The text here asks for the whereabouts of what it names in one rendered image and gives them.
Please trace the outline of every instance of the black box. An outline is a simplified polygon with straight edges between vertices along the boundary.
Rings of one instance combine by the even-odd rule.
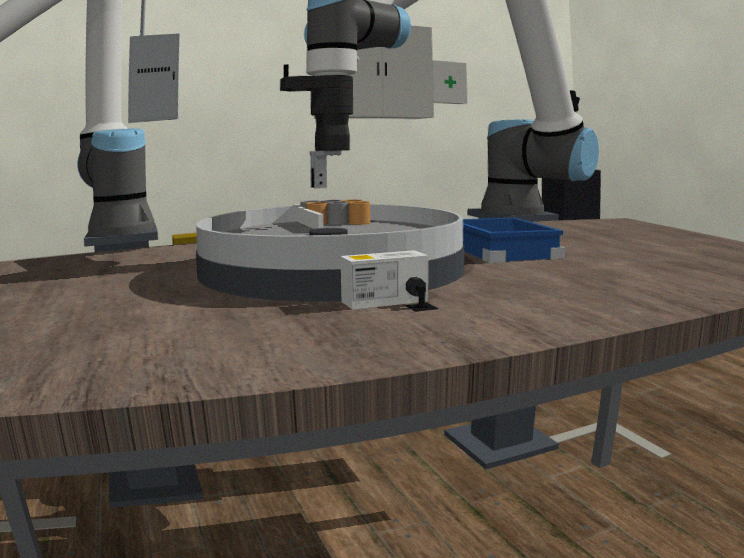
[[[561,220],[599,219],[600,185],[600,170],[579,182],[543,178],[545,211],[557,213]]]

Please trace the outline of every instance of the round tray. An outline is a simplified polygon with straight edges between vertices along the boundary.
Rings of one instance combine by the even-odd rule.
[[[343,225],[348,234],[310,235],[310,228],[298,223],[272,224],[291,207],[236,211],[199,221],[199,281],[250,298],[340,301],[341,256],[404,250],[429,257],[427,289],[462,277],[463,222],[456,213],[371,205],[369,225]]]

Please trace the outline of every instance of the wooden floor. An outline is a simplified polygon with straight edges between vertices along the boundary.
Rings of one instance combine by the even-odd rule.
[[[37,531],[54,558],[744,557],[743,398],[744,350],[625,384],[619,424],[671,455],[618,436],[602,469],[593,434],[484,470],[436,429],[199,465],[197,503],[111,509],[108,475],[23,487],[34,518],[77,517]],[[592,424],[598,405],[541,405],[536,426]]]

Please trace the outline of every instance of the white tape line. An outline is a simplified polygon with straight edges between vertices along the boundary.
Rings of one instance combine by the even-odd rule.
[[[40,529],[69,529],[75,527],[75,520],[73,517],[41,517],[39,519],[31,519],[31,523],[34,525],[34,531]],[[0,521],[0,533],[11,533],[10,522]]]
[[[555,436],[551,436],[550,438],[554,442],[565,442],[566,440],[570,440],[572,438],[578,438],[579,436],[584,436],[586,434],[591,434],[592,432],[597,431],[597,423],[590,424],[588,426],[582,426],[581,428],[576,428],[575,430],[569,430],[568,432],[563,432],[562,434],[556,434]],[[662,459],[671,455],[668,451],[660,448],[656,444],[653,444],[646,440],[645,438],[641,438],[638,434],[634,434],[627,428],[617,425],[616,432],[620,434],[623,438],[627,438],[631,442],[633,442],[636,445],[641,446],[643,449],[650,451],[657,457],[661,457]]]

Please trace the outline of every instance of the table top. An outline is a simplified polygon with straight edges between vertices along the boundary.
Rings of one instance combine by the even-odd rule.
[[[196,278],[196,245],[2,262],[0,460],[372,422],[744,335],[744,243],[551,225],[565,259],[468,257],[427,312],[218,293]]]

